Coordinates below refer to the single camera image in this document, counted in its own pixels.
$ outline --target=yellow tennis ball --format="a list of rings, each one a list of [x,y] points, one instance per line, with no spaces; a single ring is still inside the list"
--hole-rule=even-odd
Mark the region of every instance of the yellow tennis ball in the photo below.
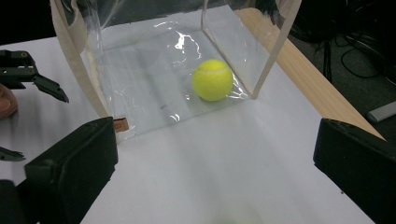
[[[233,89],[233,72],[219,59],[206,60],[192,73],[192,88],[204,100],[221,100]]]

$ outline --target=person's hand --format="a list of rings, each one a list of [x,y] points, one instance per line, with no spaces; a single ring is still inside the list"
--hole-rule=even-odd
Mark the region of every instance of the person's hand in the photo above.
[[[17,98],[11,90],[0,84],[0,119],[6,119],[18,109]]]

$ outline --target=clear plastic bag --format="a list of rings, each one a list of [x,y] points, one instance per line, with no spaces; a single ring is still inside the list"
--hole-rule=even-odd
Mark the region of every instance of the clear plastic bag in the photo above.
[[[67,26],[76,26],[78,13],[85,26],[75,39],[86,39],[78,57],[92,85],[82,88],[97,94],[98,114],[126,118],[129,130],[119,133],[125,139],[257,97],[300,5],[276,5],[282,2],[291,2],[282,9],[286,17],[268,8],[253,27],[235,13],[254,7],[249,0],[63,0],[62,8]],[[59,0],[51,3],[59,8]],[[200,98],[191,85],[194,69],[208,59],[233,70],[232,91],[216,102]]]

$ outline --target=wooden board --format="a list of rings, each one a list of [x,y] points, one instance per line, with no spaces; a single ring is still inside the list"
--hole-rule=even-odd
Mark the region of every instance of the wooden board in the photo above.
[[[236,10],[235,13],[250,32],[270,49],[278,34],[277,27],[256,8]],[[288,39],[276,62],[323,118],[347,122],[383,138]]]

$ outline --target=white table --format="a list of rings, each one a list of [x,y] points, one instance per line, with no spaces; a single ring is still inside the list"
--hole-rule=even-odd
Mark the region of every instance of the white table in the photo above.
[[[0,144],[22,162],[97,119],[56,38],[3,46],[27,50],[70,104],[28,86],[19,112],[0,121]],[[258,100],[182,121],[119,144],[120,161],[82,223],[373,223],[312,160],[319,112],[276,64]]]

